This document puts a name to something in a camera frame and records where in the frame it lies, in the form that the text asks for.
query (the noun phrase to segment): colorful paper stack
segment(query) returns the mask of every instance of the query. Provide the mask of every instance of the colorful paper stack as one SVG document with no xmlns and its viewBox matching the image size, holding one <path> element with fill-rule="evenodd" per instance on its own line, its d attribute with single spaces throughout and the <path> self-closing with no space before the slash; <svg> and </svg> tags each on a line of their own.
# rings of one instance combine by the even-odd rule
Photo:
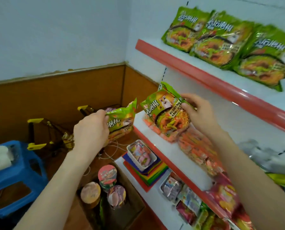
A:
<svg viewBox="0 0 285 230">
<path fill-rule="evenodd" d="M 131 174 L 137 179 L 140 183 L 139 179 L 143 181 L 140 183 L 142 188 L 148 192 L 150 188 L 160 179 L 160 177 L 166 172 L 168 166 L 162 162 L 162 160 L 157 157 L 157 160 L 152 163 L 147 169 L 143 172 L 137 168 L 135 163 L 131 160 L 131 158 L 125 153 L 123 156 L 124 166 L 131 172 Z"/>
</svg>

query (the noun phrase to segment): red shelf edge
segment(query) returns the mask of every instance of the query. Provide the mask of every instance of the red shelf edge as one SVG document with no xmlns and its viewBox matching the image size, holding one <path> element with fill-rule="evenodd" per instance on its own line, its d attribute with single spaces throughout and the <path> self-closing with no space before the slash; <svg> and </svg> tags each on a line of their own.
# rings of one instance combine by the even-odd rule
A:
<svg viewBox="0 0 285 230">
<path fill-rule="evenodd" d="M 139 39 L 138 51 L 161 64 L 191 78 L 221 97 L 238 104 L 241 108 L 265 122 L 285 131 L 285 111 L 253 96 L 213 75 Z"/>
<path fill-rule="evenodd" d="M 135 126 L 134 126 L 135 134 L 144 141 L 148 145 L 148 147 L 164 162 L 166 165 L 172 169 L 176 175 L 178 175 L 183 182 L 185 182 L 190 189 L 192 189 L 209 208 L 217 214 L 221 219 L 227 218 L 226 213 L 219 207 L 219 205 L 215 204 L 211 201 L 206 192 L 200 190 L 198 186 L 196 186 L 177 166 L 175 166 L 154 144 L 150 142 L 150 140 L 142 134 Z"/>
</svg>

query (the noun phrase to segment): snack package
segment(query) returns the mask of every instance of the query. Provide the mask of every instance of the snack package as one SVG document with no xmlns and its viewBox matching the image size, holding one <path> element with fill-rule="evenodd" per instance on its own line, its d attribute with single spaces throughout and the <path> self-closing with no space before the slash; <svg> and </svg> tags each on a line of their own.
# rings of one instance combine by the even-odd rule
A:
<svg viewBox="0 0 285 230">
<path fill-rule="evenodd" d="M 234 211 L 240 205 L 236 190 L 223 176 L 217 176 L 214 179 L 216 183 L 207 193 L 225 210 L 227 216 L 231 218 Z"/>
<path fill-rule="evenodd" d="M 280 80 L 285 78 L 285 32 L 272 25 L 258 25 L 233 69 L 241 76 L 283 91 Z"/>
<path fill-rule="evenodd" d="M 214 212 L 209 213 L 206 221 L 204 222 L 202 226 L 202 230 L 210 230 L 210 228 L 212 227 L 214 223 L 214 220 L 215 220 L 215 213 Z"/>
<path fill-rule="evenodd" d="M 204 26 L 190 55 L 221 69 L 232 68 L 252 34 L 254 23 L 242 21 L 225 11 L 215 12 Z"/>
<path fill-rule="evenodd" d="M 166 139 L 172 142 L 189 127 L 190 119 L 181 107 L 186 101 L 166 82 L 162 82 L 162 86 L 140 105 Z"/>
<path fill-rule="evenodd" d="M 167 197 L 169 201 L 175 201 L 181 189 L 182 184 L 171 176 L 169 176 L 166 182 L 161 186 L 164 196 Z"/>
<path fill-rule="evenodd" d="M 131 148 L 131 153 L 143 167 L 148 166 L 151 162 L 151 150 L 139 141 L 133 145 Z"/>
<path fill-rule="evenodd" d="M 178 199 L 191 209 L 196 216 L 199 215 L 202 200 L 187 185 L 183 186 Z"/>
<path fill-rule="evenodd" d="M 206 209 L 201 209 L 200 215 L 192 227 L 193 230 L 201 230 L 204 222 L 206 221 L 207 217 L 209 215 L 209 212 Z"/>
<path fill-rule="evenodd" d="M 109 135 L 105 145 L 132 131 L 136 108 L 137 98 L 129 103 L 127 107 L 121 107 L 106 113 L 109 116 L 107 122 Z"/>
<path fill-rule="evenodd" d="M 180 7 L 170 28 L 162 37 L 163 42 L 179 50 L 189 52 L 210 15 L 210 13 L 203 12 L 197 7 L 193 9 Z"/>
<path fill-rule="evenodd" d="M 237 211 L 234 220 L 236 220 L 234 222 L 240 230 L 255 230 L 250 217 L 247 215 L 244 208 L 240 208 L 240 210 Z"/>
<path fill-rule="evenodd" d="M 212 143 L 193 126 L 180 135 L 178 143 L 180 149 L 211 176 L 224 171 Z"/>
<path fill-rule="evenodd" d="M 224 222 L 218 216 L 215 216 L 214 223 L 210 227 L 210 230 L 229 230 L 230 225 L 227 222 Z"/>
<path fill-rule="evenodd" d="M 178 205 L 176 206 L 176 209 L 178 212 L 183 216 L 183 218 L 190 224 L 194 222 L 194 220 L 197 218 L 195 213 L 190 210 L 185 204 L 182 202 L 179 202 Z"/>
</svg>

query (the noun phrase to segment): store shelf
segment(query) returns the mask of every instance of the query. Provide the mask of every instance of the store shelf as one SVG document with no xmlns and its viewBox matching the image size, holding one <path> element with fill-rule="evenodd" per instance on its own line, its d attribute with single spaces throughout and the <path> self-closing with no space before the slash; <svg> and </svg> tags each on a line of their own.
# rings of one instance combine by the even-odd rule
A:
<svg viewBox="0 0 285 230">
<path fill-rule="evenodd" d="M 221 70 L 160 39 L 139 39 L 136 49 L 285 131 L 285 90 L 277 92 L 231 71 Z"/>
<path fill-rule="evenodd" d="M 184 221 L 179 216 L 178 211 L 175 209 L 175 206 L 169 202 L 162 193 L 160 193 L 160 185 L 164 179 L 169 175 L 170 171 L 167 170 L 165 174 L 161 177 L 160 180 L 148 191 L 145 192 L 144 189 L 140 186 L 137 180 L 132 176 L 132 174 L 127 170 L 123 165 L 124 159 L 119 157 L 115 160 L 115 163 L 122 170 L 122 172 L 127 176 L 129 181 L 157 215 L 160 221 L 168 230 L 180 230 L 183 227 Z"/>
<path fill-rule="evenodd" d="M 219 205 L 213 203 L 204 192 L 212 186 L 213 180 L 197 164 L 191 161 L 177 143 L 169 143 L 147 127 L 142 118 L 144 111 L 136 114 L 134 132 L 149 148 L 165 162 L 220 218 L 226 217 Z"/>
</svg>

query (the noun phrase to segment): noodle cup lid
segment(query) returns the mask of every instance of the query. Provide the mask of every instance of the noodle cup lid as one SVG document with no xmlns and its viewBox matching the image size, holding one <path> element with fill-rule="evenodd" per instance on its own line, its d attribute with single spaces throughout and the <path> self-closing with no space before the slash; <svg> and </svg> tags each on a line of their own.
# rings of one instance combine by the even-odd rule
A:
<svg viewBox="0 0 285 230">
<path fill-rule="evenodd" d="M 107 193 L 107 201 L 112 207 L 122 205 L 125 200 L 126 192 L 123 186 L 115 185 Z"/>
<path fill-rule="evenodd" d="M 112 184 L 117 180 L 117 170 L 112 165 L 105 165 L 99 170 L 98 178 L 103 185 Z"/>
<path fill-rule="evenodd" d="M 98 183 L 90 182 L 81 191 L 81 199 L 84 203 L 91 204 L 100 197 L 101 188 Z"/>
</svg>

